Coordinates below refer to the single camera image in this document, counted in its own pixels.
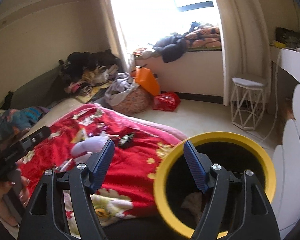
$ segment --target window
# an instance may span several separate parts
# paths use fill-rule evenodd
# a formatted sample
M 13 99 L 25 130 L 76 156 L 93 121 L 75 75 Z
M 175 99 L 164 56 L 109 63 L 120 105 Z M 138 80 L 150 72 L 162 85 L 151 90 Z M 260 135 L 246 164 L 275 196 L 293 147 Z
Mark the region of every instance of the window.
M 218 25 L 213 0 L 126 0 L 131 14 L 122 22 L 126 38 L 135 48 L 155 44 L 171 33 L 183 34 L 192 22 Z

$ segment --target white stool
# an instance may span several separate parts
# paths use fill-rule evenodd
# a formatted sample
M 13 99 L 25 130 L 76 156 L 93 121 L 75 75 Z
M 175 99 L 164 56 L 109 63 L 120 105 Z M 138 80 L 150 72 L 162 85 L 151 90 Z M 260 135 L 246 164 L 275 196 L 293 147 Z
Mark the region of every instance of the white stool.
M 267 81 L 252 74 L 239 74 L 232 81 L 231 122 L 243 130 L 255 130 L 265 112 Z

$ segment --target laundry basket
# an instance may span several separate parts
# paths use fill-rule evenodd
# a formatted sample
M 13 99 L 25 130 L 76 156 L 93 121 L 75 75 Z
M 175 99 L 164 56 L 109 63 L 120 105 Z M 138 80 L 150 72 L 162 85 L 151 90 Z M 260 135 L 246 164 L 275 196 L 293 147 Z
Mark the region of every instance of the laundry basket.
M 189 139 L 197 151 L 206 154 L 212 163 L 219 163 L 238 178 L 244 170 L 252 170 L 271 202 L 276 185 L 275 170 L 265 150 L 249 138 L 229 132 L 209 132 Z M 191 238 L 196 223 L 190 212 L 181 208 L 185 197 L 199 192 L 183 156 L 183 144 L 179 143 L 160 164 L 154 181 L 154 198 L 165 222 L 185 238 Z M 228 195 L 226 211 L 218 238 L 229 229 L 234 199 Z

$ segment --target tile floor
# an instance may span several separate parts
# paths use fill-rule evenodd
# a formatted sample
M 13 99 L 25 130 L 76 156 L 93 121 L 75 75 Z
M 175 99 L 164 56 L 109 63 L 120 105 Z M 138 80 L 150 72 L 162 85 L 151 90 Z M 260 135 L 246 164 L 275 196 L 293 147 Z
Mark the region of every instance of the tile floor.
M 243 131 L 231 124 L 229 106 L 191 100 L 181 100 L 175 112 L 149 109 L 133 117 L 172 126 L 189 137 L 203 132 L 227 131 L 247 136 L 257 143 L 268 134 L 274 120 L 274 116 L 265 114 L 256 131 Z M 278 145 L 276 128 L 260 145 L 272 158 L 274 149 Z

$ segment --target metal pivot bolt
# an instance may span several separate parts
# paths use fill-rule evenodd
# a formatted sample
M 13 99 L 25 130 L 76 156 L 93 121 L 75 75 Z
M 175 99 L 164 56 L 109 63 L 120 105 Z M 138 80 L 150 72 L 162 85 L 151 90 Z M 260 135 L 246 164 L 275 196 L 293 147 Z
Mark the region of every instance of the metal pivot bolt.
M 79 163 L 79 164 L 77 165 L 77 169 L 78 169 L 78 170 L 83 170 L 85 167 L 87 167 L 87 165 L 86 165 L 85 163 Z
M 252 176 L 252 175 L 253 175 L 253 171 L 251 171 L 251 170 L 246 170 L 246 174 L 247 174 L 248 176 Z
M 221 166 L 219 164 L 213 164 L 212 168 L 216 171 L 220 171 L 221 170 Z
M 46 170 L 46 171 L 44 172 L 44 174 L 47 175 L 47 176 L 49 176 L 49 175 L 52 174 L 52 172 L 53 172 L 52 170 Z

